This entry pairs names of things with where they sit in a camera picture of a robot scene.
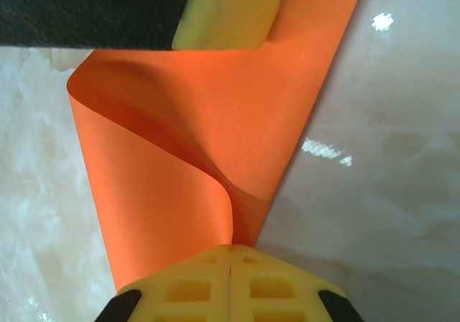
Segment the black strip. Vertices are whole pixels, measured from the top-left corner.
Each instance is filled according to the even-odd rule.
[[[0,0],[0,45],[170,50],[187,0]]]
[[[348,299],[327,290],[318,295],[333,322],[364,322]]]
[[[126,291],[113,297],[95,322],[128,322],[141,297],[139,290]]]

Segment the marble tabletop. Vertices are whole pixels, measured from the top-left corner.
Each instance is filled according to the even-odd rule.
[[[0,48],[2,321],[115,293],[65,91],[88,53]],[[300,140],[257,247],[366,321],[457,321],[460,0],[360,0]]]

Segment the black rubber grip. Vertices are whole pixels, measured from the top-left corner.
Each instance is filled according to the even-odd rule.
[[[126,291],[113,297],[96,322],[128,322],[141,297],[142,293],[139,290]]]
[[[327,290],[318,295],[333,322],[364,322],[348,299]]]

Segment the white marble surface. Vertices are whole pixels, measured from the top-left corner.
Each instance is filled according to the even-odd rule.
[[[0,321],[114,294],[65,92],[85,55],[0,49]],[[361,0],[258,247],[367,321],[458,321],[459,186],[460,0]]]

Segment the orange paper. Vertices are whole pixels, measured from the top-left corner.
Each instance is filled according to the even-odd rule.
[[[356,1],[281,0],[257,51],[97,50],[75,71],[117,289],[218,244],[254,245]]]

